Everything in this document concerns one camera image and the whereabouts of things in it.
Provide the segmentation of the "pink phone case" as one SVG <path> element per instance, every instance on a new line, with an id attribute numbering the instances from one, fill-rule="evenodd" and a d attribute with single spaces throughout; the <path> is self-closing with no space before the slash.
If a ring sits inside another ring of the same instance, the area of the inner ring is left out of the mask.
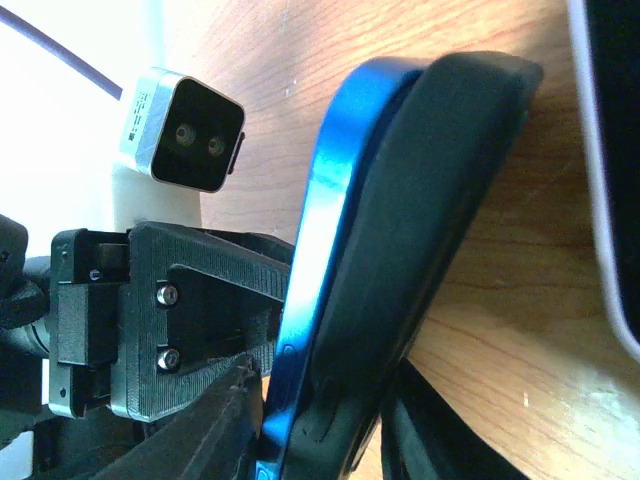
<path id="1" fill-rule="evenodd" d="M 571 48 L 576 72 L 579 114 L 585 146 L 589 195 L 596 259 L 599 267 L 605 311 L 617 339 L 634 359 L 639 359 L 639 340 L 628 325 L 618 279 L 605 174 L 603 135 L 600 127 L 596 71 L 589 39 L 585 1 L 567 3 Z"/>

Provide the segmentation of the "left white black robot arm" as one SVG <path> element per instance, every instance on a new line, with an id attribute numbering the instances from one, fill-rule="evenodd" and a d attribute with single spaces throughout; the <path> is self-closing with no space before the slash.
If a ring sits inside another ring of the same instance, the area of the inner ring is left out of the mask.
<path id="1" fill-rule="evenodd" d="M 276 238 L 143 222 L 28 259 L 1 221 L 1 440 L 53 417 L 40 479 L 272 479 L 270 373 L 292 263 Z"/>

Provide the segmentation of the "black phone case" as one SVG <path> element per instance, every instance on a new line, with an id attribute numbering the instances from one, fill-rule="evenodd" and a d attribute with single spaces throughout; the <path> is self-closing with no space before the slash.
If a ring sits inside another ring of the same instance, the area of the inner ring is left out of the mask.
<path id="1" fill-rule="evenodd" d="M 518 135 L 542 67 L 499 52 L 419 75 L 364 176 L 313 344 L 285 479 L 344 479 Z"/>
<path id="2" fill-rule="evenodd" d="M 358 183 L 423 70 L 414 59 L 368 60 L 346 77 L 324 116 L 311 158 L 252 475 L 255 479 L 282 475 Z"/>

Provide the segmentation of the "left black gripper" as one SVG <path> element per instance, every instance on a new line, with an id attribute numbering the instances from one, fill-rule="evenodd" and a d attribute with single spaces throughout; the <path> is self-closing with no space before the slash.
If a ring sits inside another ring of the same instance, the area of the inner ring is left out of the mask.
<path id="1" fill-rule="evenodd" d="M 83 418 L 110 400 L 118 416 L 159 420 L 188 406 L 239 355 L 270 373 L 292 259 L 293 246 L 273 236 L 160 222 L 139 223 L 128 238 L 57 234 L 51 410 Z"/>

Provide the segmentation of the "dark maroon cased phone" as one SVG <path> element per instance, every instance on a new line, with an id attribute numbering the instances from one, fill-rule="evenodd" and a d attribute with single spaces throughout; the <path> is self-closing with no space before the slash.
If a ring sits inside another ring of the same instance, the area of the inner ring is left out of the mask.
<path id="1" fill-rule="evenodd" d="M 624 325 L 639 339 L 639 3 L 586 3 L 613 257 Z"/>

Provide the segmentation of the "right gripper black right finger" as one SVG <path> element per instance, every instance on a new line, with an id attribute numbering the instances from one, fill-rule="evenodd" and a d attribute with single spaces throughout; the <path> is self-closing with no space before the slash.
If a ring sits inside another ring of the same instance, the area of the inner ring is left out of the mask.
<path id="1" fill-rule="evenodd" d="M 480 438 L 407 359 L 381 409 L 385 479 L 524 479 Z"/>

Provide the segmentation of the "black phone case front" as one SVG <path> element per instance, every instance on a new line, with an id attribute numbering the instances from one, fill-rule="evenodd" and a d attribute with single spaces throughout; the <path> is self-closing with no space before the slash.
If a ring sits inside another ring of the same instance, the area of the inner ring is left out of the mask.
<path id="1" fill-rule="evenodd" d="M 499 52 L 419 75 L 364 176 L 313 344 L 285 479 L 344 479 L 518 135 L 542 67 Z"/>

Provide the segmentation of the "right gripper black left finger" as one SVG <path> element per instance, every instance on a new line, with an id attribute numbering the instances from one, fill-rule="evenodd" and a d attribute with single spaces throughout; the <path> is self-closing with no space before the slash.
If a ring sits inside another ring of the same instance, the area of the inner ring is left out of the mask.
<path id="1" fill-rule="evenodd" d="M 170 423 L 87 479 L 251 479 L 263 417 L 261 366 L 244 354 Z"/>

